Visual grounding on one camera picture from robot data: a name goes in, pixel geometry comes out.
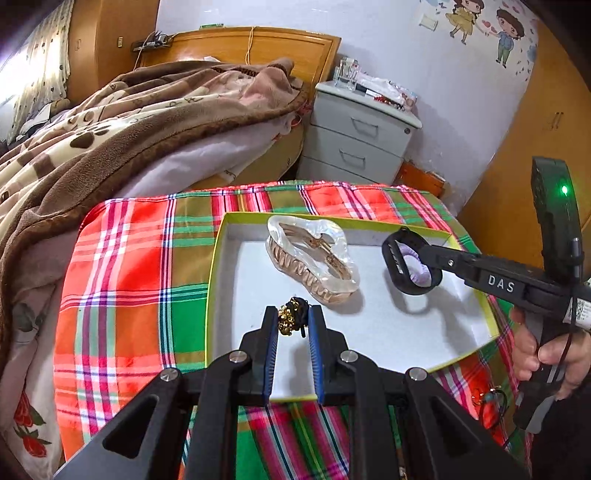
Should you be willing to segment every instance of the curtain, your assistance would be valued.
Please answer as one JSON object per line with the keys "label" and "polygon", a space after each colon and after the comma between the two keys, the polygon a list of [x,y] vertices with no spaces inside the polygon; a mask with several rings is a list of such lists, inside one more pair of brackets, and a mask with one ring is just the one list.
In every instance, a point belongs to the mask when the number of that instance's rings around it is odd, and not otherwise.
{"label": "curtain", "polygon": [[22,89],[14,104],[9,144],[16,139],[23,124],[41,108],[66,98],[66,80],[70,76],[68,33],[73,5],[74,0],[64,0],[33,31],[20,52],[25,54]]}

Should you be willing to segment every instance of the brown blanket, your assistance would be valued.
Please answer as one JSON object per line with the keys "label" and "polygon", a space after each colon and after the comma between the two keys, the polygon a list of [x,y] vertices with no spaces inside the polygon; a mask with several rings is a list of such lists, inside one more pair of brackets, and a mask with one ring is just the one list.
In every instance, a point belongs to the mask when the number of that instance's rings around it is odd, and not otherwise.
{"label": "brown blanket", "polygon": [[0,375],[11,341],[11,275],[24,250],[76,229],[146,166],[220,132],[297,110],[293,62],[179,61],[120,75],[0,158]]}

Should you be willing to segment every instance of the yellow dress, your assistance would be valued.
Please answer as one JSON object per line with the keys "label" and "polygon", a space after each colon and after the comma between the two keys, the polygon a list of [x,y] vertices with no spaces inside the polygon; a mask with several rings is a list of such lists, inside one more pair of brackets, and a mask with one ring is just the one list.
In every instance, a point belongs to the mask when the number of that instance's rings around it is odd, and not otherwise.
{"label": "yellow dress", "polygon": [[476,16],[464,7],[456,8],[456,12],[452,14],[445,14],[449,23],[455,27],[459,27],[464,33],[472,35],[472,25],[476,21]]}

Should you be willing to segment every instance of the light switch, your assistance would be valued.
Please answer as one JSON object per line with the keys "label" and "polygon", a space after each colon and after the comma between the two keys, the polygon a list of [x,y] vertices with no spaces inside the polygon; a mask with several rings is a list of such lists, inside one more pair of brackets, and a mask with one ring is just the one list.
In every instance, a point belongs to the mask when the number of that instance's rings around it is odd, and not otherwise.
{"label": "light switch", "polygon": [[427,27],[429,30],[435,31],[438,23],[439,22],[437,20],[434,20],[433,18],[423,14],[423,17],[421,18],[421,21],[418,24],[422,25],[423,27]]}

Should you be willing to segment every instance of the red flower print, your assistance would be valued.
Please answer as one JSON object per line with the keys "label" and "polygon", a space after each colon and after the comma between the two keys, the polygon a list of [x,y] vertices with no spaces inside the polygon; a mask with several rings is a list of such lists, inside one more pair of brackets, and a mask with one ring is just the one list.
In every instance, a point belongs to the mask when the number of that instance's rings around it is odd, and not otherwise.
{"label": "red flower print", "polygon": [[39,441],[39,439],[34,437],[23,437],[22,443],[31,456],[37,458],[43,458],[47,456],[47,450],[45,449],[45,446]]}
{"label": "red flower print", "polygon": [[14,421],[17,425],[22,427],[32,427],[33,426],[33,418],[29,413],[31,408],[31,404],[29,403],[29,399],[27,398],[27,394],[23,390],[21,393],[21,398],[18,401],[18,407],[16,412],[14,413]]}

